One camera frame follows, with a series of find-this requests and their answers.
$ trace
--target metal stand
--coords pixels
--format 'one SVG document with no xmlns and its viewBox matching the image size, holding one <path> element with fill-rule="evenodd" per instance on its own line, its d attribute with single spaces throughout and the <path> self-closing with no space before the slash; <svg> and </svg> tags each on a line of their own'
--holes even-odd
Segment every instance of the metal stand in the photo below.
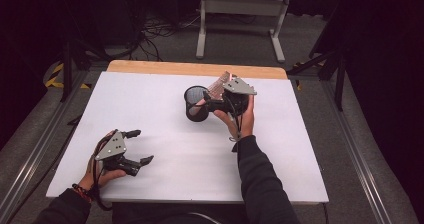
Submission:
<svg viewBox="0 0 424 224">
<path fill-rule="evenodd" d="M 113 58 L 105 53 L 104 50 L 99 51 L 91 45 L 72 37 L 64 41 L 63 44 L 63 63 L 64 63 L 64 80 L 63 80 L 63 94 L 61 102 L 64 102 L 72 91 L 72 61 L 79 70 L 88 70 L 91 62 L 88 60 L 85 51 L 90 51 L 99 58 L 111 62 Z"/>
<path fill-rule="evenodd" d="M 269 30 L 274 51 L 279 62 L 284 62 L 284 54 L 278 36 L 286 16 L 290 0 L 201 0 L 200 30 L 197 41 L 196 58 L 202 59 L 206 42 L 206 13 L 276 16 L 274 29 Z"/>
<path fill-rule="evenodd" d="M 318 77 L 320 80 L 324 80 L 324 81 L 330 80 L 334 72 L 336 71 L 336 69 L 338 69 L 334 101 L 336 102 L 336 105 L 339 111 L 343 111 L 342 94 L 343 94 L 343 83 L 344 83 L 344 76 L 345 76 L 345 70 L 346 70 L 346 61 L 344 60 L 343 55 L 341 54 L 341 50 L 331 51 L 326 54 L 322 54 L 318 57 L 315 57 L 305 62 L 299 67 L 296 67 L 287 71 L 286 73 L 287 75 L 296 75 L 299 72 L 304 71 L 322 61 L 325 61 L 325 64 L 322 67 L 322 69 L 318 72 Z"/>
</svg>

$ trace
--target red bracelet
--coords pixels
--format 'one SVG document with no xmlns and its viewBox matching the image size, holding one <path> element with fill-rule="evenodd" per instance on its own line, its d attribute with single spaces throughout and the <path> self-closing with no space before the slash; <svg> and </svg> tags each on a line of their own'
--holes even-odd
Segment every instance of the red bracelet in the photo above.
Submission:
<svg viewBox="0 0 424 224">
<path fill-rule="evenodd" d="M 80 187 L 78 184 L 75 184 L 75 183 L 72 184 L 72 188 L 74 188 L 74 191 L 76 193 L 78 193 L 88 203 L 91 203 L 93 201 L 93 198 L 91 197 L 89 191 L 87 191 L 84 188 Z"/>
</svg>

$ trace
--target white tabletop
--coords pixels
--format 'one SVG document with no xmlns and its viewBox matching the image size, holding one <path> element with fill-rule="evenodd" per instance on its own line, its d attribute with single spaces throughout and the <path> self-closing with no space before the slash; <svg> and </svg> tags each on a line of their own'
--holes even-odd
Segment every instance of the white tabletop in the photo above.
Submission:
<svg viewBox="0 0 424 224">
<path fill-rule="evenodd" d="M 289 80 L 243 78 L 253 85 L 258 145 L 274 165 L 293 203 L 328 202 Z M 97 142 L 109 131 L 139 129 L 125 139 L 125 157 L 154 155 L 136 177 L 101 189 L 109 201 L 241 202 L 237 157 L 226 126 L 213 114 L 195 123 L 185 115 L 185 90 L 218 77 L 104 72 L 47 191 L 56 197 L 84 175 Z"/>
</svg>

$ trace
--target black sleeve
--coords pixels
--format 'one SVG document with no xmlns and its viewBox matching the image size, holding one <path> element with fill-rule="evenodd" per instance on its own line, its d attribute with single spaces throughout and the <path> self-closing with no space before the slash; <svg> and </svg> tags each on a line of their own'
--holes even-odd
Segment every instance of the black sleeve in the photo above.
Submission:
<svg viewBox="0 0 424 224">
<path fill-rule="evenodd" d="M 87 221 L 91 204 L 72 189 L 67 189 L 38 214 L 33 223 L 79 224 Z"/>
<path fill-rule="evenodd" d="M 255 136 L 237 143 L 241 192 L 250 223 L 299 223 L 268 157 Z"/>
</svg>

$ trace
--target wooden table edge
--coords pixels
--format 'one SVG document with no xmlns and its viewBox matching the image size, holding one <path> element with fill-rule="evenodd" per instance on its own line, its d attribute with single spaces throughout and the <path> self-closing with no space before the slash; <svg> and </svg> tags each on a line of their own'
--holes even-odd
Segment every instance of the wooden table edge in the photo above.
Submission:
<svg viewBox="0 0 424 224">
<path fill-rule="evenodd" d="M 167 75 L 221 76 L 225 71 L 241 78 L 287 79 L 286 71 L 279 67 L 235 66 L 182 62 L 151 62 L 114 60 L 108 72 L 127 72 Z"/>
</svg>

